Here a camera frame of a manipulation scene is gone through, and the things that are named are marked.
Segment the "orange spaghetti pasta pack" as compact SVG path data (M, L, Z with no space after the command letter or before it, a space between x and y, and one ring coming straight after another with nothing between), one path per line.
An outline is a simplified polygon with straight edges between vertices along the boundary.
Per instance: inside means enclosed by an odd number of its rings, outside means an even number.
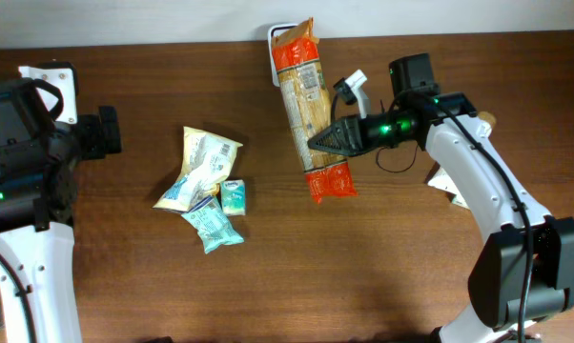
M312 17L270 40L278 86L310 194L355 196L357 191L344 156L311 150L307 141L330 126L331 100L325 85Z

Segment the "white cream tube gold cap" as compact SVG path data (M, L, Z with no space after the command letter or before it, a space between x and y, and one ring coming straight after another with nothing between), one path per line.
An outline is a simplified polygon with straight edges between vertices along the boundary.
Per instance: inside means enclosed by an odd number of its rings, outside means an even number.
M482 133L489 136L493 128L496 126L497 119L493 114L487 111L480 112L478 117L483 121ZM431 175L431 178L427 181L427 185L454 195L461 194L454 181L450 178L443 167L439 167L438 170Z

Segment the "cream white snack bag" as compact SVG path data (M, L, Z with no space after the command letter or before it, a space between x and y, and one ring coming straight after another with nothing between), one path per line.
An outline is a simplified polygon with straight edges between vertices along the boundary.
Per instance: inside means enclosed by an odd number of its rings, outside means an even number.
M191 127L183 128L183 160L174 184L153 205L154 209L184 213L219 192L230 175L242 144Z

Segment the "green Kleenex tissue pack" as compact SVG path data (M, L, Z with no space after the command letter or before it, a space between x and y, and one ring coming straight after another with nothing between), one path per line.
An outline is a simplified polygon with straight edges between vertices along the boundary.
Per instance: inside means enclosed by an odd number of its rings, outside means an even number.
M243 180L226 180L220 184L221 207L228 216L246 214L246 189Z

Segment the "small teal snack bag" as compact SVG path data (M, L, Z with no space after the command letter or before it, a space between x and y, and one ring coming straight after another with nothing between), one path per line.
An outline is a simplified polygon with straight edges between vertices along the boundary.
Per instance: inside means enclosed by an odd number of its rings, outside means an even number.
M191 211L183 213L182 217L196 229L206 254L220 246L244 242L244 238L234 230L215 196L205 198Z

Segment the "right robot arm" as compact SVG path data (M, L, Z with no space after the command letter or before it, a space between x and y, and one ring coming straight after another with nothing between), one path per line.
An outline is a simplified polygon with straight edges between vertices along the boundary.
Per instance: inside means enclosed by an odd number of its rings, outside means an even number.
M414 141L445 170L484 243L468 277L469 303L432 342L527 342L528 327L574 307L574 218L555 218L492 146L482 115L461 92L443 93L430 57L390 63L388 110L333 119L312 150L355 157Z

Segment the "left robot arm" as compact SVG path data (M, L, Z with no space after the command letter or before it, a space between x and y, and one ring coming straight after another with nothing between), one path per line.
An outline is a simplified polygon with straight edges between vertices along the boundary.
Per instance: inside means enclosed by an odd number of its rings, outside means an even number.
M122 150L117 113L73 123L39 79L0 82L0 329L10 342L79 342L72 257L76 166Z

